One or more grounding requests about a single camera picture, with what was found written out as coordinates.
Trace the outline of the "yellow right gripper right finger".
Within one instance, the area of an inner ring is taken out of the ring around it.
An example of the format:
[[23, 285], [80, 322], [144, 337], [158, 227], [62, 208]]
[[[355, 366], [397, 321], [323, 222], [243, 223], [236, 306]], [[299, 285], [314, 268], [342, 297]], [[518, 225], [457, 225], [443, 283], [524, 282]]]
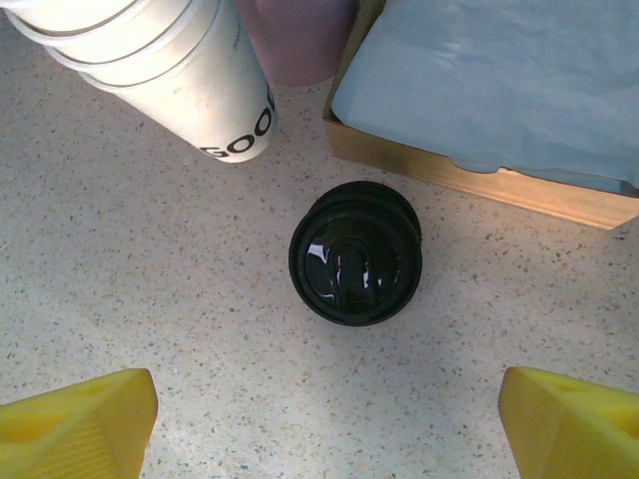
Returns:
[[639, 394], [510, 367], [498, 412], [520, 479], [639, 479]]

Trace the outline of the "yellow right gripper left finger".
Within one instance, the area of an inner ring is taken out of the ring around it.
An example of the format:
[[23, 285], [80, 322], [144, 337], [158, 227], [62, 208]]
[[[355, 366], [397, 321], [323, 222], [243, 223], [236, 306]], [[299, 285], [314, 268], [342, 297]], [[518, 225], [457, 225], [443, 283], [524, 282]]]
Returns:
[[144, 368], [0, 405], [0, 479], [139, 479], [157, 415]]

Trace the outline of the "stack of black cup lids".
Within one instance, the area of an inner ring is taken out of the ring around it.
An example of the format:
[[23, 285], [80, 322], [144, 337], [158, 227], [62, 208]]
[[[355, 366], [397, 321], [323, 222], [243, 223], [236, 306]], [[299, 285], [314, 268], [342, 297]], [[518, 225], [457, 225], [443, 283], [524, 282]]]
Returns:
[[302, 301], [333, 323], [386, 321], [413, 298], [422, 273], [417, 214], [396, 190], [356, 181], [324, 193], [298, 224], [289, 271]]

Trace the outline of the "brown cardboard tray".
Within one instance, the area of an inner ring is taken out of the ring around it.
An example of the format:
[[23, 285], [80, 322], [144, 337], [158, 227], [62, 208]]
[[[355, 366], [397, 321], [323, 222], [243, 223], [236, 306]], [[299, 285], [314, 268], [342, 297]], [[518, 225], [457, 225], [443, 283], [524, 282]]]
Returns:
[[639, 218], [639, 194], [589, 190], [500, 169], [472, 173], [444, 156], [375, 137], [342, 124], [330, 109], [333, 96], [386, 0], [360, 0], [323, 107], [331, 153], [340, 159], [477, 195], [574, 223], [611, 231]]

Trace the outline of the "stack of white napkins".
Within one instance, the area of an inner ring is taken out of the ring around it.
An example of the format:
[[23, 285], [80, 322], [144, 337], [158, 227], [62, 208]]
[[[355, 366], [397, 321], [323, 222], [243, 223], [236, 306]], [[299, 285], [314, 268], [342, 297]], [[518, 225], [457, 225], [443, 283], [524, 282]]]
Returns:
[[386, 0], [331, 109], [468, 171], [639, 190], [639, 0]]

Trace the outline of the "stack of white paper cups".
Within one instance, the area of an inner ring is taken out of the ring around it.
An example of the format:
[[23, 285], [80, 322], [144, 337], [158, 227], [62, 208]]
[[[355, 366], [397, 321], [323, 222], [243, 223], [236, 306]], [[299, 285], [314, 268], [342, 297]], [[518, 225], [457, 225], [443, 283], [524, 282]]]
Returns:
[[59, 64], [204, 154], [241, 163], [277, 129], [235, 0], [0, 0]]

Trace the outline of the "pink holder cup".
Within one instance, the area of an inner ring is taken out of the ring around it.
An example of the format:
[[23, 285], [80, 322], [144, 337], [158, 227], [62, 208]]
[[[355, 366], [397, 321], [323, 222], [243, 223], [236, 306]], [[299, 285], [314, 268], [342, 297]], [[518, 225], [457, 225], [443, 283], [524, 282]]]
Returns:
[[357, 0], [235, 0], [267, 79], [301, 87], [332, 77]]

